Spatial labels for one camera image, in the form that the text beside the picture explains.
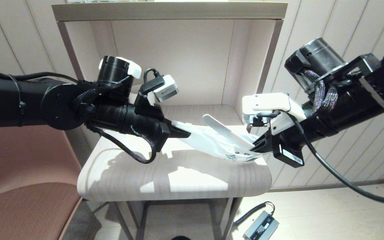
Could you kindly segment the white floral zip pouch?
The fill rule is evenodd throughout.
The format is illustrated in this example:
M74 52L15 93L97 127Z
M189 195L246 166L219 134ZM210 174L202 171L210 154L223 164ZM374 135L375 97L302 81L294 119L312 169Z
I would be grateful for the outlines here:
M264 153L252 152L236 144L233 144L207 124L204 126L173 121L173 125L191 133L189 138L180 138L179 140L192 149L203 152L212 157L234 162L249 162L263 157ZM253 141L257 140L256 135L251 135Z

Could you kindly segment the white plastic comb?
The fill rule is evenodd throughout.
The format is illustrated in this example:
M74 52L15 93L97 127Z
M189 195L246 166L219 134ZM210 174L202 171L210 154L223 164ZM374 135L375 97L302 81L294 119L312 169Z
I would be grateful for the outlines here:
M244 126L234 126L234 129L230 129L209 114L205 114L202 117L202 120L233 144L245 148L246 150L250 150L254 147L254 141L252 140L251 135L245 130Z

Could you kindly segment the light wooden desk with hutch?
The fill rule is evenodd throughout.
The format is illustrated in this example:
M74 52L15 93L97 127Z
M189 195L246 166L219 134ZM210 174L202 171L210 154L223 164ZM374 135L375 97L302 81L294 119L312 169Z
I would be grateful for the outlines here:
M253 1L66 1L52 6L78 78L97 80L105 55L174 77L179 94L162 103L166 118L202 125L209 113L237 132L241 99L259 94L287 15L288 3ZM128 240L143 240L148 208L185 204L209 207L213 239L225 240L244 197L266 193L272 177L265 160L230 162L167 140L144 165L100 138L80 173L88 200L108 202Z

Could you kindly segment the grey power adapter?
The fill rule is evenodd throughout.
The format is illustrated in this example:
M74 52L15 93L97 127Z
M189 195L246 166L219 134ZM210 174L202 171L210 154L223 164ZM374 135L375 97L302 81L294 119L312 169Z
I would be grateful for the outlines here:
M244 240L269 240L278 226L279 222L270 213L263 211L244 232L242 238Z

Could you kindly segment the brown upholstered chair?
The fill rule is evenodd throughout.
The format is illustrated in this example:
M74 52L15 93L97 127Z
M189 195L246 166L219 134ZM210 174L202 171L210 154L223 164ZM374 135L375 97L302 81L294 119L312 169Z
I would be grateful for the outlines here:
M64 131L0 128L0 240L61 240L81 202Z

